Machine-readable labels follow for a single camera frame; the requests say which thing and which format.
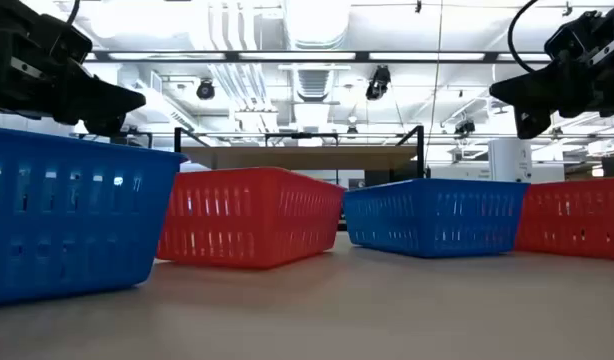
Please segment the white cylindrical appliance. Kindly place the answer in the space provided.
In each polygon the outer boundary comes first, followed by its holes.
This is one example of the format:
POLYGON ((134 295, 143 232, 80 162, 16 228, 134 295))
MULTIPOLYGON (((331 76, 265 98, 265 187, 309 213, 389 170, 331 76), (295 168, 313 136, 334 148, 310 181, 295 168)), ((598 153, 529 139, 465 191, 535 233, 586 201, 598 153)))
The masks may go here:
POLYGON ((494 139, 488 143, 490 177, 493 181, 530 183, 531 145, 517 138, 494 139))

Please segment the blue plastic slotted basket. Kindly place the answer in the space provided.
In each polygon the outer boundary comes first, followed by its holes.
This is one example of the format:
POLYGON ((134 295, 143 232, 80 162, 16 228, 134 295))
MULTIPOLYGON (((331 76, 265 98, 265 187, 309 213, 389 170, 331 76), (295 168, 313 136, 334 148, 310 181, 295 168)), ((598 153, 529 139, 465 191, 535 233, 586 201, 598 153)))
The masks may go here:
POLYGON ((497 255, 514 248, 527 183, 413 179, 350 190, 352 244, 422 258, 497 255))
POLYGON ((144 282, 184 160, 0 128, 0 305, 144 282))

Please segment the white ceiling air duct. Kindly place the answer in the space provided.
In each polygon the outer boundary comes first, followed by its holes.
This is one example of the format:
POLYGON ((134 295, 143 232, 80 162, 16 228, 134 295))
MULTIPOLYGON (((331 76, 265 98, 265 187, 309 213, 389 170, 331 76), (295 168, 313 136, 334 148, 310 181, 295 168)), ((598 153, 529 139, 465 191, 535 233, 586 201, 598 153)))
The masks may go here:
POLYGON ((292 50, 332 50, 343 45, 351 0, 283 0, 282 9, 292 50))

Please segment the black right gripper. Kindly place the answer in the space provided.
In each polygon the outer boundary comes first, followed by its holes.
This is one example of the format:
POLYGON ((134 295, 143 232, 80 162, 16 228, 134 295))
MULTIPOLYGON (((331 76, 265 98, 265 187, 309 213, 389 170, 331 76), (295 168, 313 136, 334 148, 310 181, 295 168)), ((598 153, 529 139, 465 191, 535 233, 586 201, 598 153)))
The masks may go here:
POLYGON ((581 48, 577 64, 552 62, 490 86, 492 97, 513 107, 519 139, 545 132, 555 112, 564 118, 585 112, 614 115, 614 8, 586 11, 574 30, 581 48))

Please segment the wooden shelf with black frame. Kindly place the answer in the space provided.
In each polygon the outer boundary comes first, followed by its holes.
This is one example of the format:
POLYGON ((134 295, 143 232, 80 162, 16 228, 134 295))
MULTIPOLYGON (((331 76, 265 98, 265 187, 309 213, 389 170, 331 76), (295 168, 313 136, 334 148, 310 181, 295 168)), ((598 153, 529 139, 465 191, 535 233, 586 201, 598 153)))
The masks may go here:
POLYGON ((389 173, 410 161, 416 165, 416 176, 425 176, 425 128, 415 126, 407 133, 396 134, 392 146, 342 146, 339 133, 265 133, 272 138, 308 140, 331 138, 328 147, 210 147, 201 136, 184 128, 176 128, 174 151, 210 169, 280 167, 288 170, 383 170, 389 173))

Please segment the red plastic slotted basket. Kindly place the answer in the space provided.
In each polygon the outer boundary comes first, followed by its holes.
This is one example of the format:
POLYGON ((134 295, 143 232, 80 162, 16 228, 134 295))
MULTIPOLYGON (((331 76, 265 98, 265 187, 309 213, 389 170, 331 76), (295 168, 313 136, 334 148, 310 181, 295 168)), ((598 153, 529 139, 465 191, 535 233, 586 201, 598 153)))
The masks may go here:
POLYGON ((614 178, 531 184, 515 249, 614 260, 614 178))
POLYGON ((281 168, 179 173, 159 260, 270 269, 334 245, 344 188, 281 168))

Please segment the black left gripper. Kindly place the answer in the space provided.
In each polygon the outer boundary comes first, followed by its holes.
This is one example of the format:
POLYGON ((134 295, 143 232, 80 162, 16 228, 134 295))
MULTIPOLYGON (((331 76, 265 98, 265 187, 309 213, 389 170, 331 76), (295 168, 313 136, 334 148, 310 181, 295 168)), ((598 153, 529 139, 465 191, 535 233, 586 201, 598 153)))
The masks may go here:
POLYGON ((0 113, 84 122, 93 135, 115 136, 126 115, 146 104, 136 91, 70 67, 70 21, 0 0, 0 113))

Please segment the black overhead frame bar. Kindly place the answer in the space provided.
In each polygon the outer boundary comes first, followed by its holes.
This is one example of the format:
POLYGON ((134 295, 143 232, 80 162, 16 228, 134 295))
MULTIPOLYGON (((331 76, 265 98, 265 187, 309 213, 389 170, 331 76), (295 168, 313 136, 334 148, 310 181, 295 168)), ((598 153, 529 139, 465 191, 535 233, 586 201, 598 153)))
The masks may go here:
POLYGON ((375 63, 512 64, 498 51, 112 51, 94 50, 87 63, 375 63))

